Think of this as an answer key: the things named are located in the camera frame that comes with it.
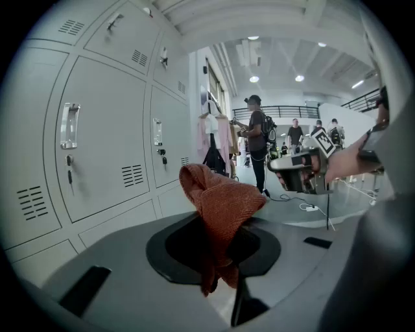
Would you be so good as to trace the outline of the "white hanging ceiling sign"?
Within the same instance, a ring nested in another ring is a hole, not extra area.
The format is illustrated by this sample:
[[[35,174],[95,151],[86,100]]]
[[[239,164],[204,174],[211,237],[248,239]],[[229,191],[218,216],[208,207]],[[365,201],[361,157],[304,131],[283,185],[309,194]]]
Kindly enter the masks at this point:
[[[241,67],[261,66],[261,42],[259,40],[242,40],[235,45]]]

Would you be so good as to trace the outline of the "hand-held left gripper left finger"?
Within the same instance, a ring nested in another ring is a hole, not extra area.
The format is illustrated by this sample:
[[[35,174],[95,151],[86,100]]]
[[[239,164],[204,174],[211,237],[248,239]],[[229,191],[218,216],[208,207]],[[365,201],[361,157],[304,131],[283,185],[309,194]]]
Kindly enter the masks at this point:
[[[107,331],[225,331],[229,325],[198,285],[167,281],[150,265],[148,240],[162,229],[197,217],[182,213],[113,232],[62,265],[41,288],[60,300],[92,266],[110,275],[82,319]]]

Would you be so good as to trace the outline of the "white hanging t-shirt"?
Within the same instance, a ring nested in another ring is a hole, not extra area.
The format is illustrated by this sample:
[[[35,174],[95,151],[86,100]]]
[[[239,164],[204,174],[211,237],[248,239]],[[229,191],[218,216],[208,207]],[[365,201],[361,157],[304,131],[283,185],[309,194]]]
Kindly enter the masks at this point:
[[[204,122],[206,134],[217,134],[219,132],[219,122],[214,115],[208,113]]]

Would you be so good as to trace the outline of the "pink hanging garment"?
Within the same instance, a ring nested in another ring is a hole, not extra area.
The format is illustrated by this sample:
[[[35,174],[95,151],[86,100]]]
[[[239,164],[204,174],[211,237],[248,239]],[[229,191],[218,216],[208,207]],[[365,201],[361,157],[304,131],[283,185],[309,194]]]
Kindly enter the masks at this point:
[[[205,119],[198,119],[197,133],[197,153],[199,161],[202,162],[206,157],[210,147],[210,136],[206,133]]]
[[[219,126],[219,139],[220,143],[217,144],[217,148],[220,150],[222,158],[226,161],[229,160],[229,149],[233,145],[233,139],[230,131],[229,120],[225,118],[217,118]]]

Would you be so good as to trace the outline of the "beige hanging garment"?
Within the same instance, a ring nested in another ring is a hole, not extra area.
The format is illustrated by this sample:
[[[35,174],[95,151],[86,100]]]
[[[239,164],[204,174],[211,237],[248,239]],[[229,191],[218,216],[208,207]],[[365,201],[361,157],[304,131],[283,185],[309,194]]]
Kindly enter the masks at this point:
[[[237,154],[239,152],[239,136],[238,133],[241,128],[238,125],[230,124],[231,143],[229,147],[230,154]]]

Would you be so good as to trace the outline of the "grey metal locker wall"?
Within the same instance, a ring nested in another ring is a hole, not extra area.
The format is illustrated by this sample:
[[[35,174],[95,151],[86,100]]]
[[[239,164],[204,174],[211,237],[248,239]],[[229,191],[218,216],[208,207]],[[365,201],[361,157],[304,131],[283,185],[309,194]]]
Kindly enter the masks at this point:
[[[182,38],[151,0],[56,0],[35,23],[0,85],[0,247],[19,279],[41,288],[109,233],[161,217],[177,180],[156,187],[152,88],[189,112],[188,85]],[[60,146],[65,103],[80,105],[74,149]]]

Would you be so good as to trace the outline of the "person's right hand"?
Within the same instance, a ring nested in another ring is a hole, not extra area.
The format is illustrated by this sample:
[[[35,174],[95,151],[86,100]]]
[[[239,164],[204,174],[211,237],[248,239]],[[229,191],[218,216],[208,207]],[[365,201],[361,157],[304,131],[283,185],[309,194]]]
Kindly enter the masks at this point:
[[[303,154],[303,167],[291,171],[277,172],[278,180],[286,191],[321,195],[324,192],[324,175],[320,173],[317,155]]]

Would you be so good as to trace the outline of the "black tote bag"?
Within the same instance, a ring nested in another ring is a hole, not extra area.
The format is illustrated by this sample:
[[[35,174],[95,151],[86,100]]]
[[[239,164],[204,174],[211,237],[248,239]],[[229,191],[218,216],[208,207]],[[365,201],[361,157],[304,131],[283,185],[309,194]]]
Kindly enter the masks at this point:
[[[210,134],[210,146],[204,158],[203,164],[208,166],[211,172],[228,176],[228,173],[226,172],[226,163],[216,147],[214,134]]]

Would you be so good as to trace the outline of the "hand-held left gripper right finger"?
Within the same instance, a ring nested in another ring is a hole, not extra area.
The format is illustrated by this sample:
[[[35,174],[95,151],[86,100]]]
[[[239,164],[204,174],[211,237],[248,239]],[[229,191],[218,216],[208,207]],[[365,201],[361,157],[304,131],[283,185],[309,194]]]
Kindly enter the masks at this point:
[[[264,276],[246,280],[251,295],[270,308],[239,329],[317,330],[344,270],[358,222],[358,216],[348,217],[332,231],[255,219],[253,226],[279,240],[281,254]]]

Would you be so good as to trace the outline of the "person's right forearm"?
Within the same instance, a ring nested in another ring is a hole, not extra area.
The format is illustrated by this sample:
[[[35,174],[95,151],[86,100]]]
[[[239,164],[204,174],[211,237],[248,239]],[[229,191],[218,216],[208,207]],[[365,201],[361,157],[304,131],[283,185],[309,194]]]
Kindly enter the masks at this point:
[[[363,146],[367,137],[368,134],[364,134],[352,145],[330,156],[325,175],[325,181],[327,183],[330,183],[336,178],[372,172],[382,167],[380,163],[365,161],[358,157],[359,149]]]

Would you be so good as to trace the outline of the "orange knitted cloth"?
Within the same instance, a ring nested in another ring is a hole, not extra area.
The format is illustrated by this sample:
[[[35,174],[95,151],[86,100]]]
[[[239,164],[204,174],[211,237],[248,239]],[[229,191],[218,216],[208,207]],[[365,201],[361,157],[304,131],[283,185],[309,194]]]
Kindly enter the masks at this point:
[[[238,269],[227,253],[239,228],[267,202],[257,187],[214,173],[202,164],[180,169],[179,181],[202,219],[207,244],[202,252],[202,294],[207,297],[223,279],[237,288]]]

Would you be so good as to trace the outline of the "grey metal locker door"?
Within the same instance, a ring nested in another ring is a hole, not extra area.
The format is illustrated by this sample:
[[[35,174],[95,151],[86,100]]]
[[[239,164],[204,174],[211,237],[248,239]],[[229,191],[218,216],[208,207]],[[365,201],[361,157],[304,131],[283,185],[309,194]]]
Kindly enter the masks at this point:
[[[162,121],[162,146],[153,141],[153,118]],[[156,187],[178,179],[182,166],[189,163],[189,112],[187,106],[168,93],[153,87],[150,102],[152,163]],[[157,150],[166,150],[167,170],[164,171]]]

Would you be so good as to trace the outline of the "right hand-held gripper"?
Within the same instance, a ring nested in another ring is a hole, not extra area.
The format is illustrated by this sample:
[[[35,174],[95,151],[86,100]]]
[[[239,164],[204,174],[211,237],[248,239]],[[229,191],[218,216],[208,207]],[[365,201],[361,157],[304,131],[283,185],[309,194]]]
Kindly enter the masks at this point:
[[[271,172],[301,169],[303,167],[303,158],[300,155],[317,155],[320,160],[320,173],[324,175],[324,192],[321,195],[326,195],[327,182],[325,181],[325,175],[328,168],[328,159],[334,153],[334,151],[335,145],[329,136],[323,130],[320,130],[309,138],[307,144],[300,149],[299,153],[293,156],[286,156],[284,158],[270,160],[267,163],[267,167]]]

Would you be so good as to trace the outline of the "thin black stand pole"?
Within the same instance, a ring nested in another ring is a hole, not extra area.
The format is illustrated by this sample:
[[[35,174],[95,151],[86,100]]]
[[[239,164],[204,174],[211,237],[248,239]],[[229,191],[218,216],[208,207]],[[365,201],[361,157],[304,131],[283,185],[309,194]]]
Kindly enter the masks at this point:
[[[330,210],[330,194],[332,191],[330,190],[329,183],[326,183],[326,193],[327,193],[327,202],[326,202],[326,230],[329,230],[332,228],[334,231],[336,231],[333,223],[331,222],[330,216],[329,216],[329,210]]]

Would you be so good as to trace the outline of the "person's white t-shirt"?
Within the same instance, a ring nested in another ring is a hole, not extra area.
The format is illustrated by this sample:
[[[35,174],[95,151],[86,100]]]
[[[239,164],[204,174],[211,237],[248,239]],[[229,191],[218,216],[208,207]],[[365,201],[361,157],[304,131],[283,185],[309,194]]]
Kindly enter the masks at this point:
[[[318,332],[415,332],[415,87],[378,149],[394,195],[361,217]]]

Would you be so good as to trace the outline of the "dark-framed window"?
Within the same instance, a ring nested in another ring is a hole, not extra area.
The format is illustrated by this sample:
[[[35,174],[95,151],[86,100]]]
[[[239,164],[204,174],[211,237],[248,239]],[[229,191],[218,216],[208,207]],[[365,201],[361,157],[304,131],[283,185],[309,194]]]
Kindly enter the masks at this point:
[[[206,72],[208,76],[209,82],[209,89],[208,95],[209,99],[213,100],[219,110],[220,113],[226,113],[226,99],[225,99],[225,91],[222,88],[220,80],[218,79],[216,73],[213,70],[209,60],[206,58]]]

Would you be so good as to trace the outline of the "black metal railing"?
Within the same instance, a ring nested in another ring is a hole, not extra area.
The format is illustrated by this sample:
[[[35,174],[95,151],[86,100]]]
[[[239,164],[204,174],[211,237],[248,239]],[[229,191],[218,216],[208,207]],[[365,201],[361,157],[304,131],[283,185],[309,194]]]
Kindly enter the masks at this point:
[[[265,115],[272,118],[320,118],[319,109],[309,106],[262,106],[261,109]],[[243,120],[250,118],[251,111],[248,108],[236,108],[231,114],[237,120]]]
[[[375,89],[356,99],[353,99],[352,101],[343,104],[342,107],[355,112],[369,112],[377,108],[377,100],[379,96],[380,90]]]

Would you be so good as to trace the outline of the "metal clothes rack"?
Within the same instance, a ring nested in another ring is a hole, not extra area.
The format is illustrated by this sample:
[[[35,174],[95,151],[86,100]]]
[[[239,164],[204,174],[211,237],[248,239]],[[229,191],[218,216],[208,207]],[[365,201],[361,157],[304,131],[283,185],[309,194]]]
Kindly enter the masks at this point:
[[[199,117],[201,119],[205,119],[208,113],[211,113],[212,115],[214,115],[216,118],[225,118],[227,120],[229,120],[225,115],[221,114],[215,104],[214,101],[208,100],[204,103],[203,105],[203,114]],[[220,139],[219,139],[219,133],[214,134],[215,136],[215,144],[217,147],[217,144],[220,143]],[[226,172],[228,173],[228,177],[234,180],[239,180],[239,178],[236,175],[236,170],[235,170],[235,164],[232,160],[234,154],[230,154],[229,153],[229,160],[224,160],[226,163]]]

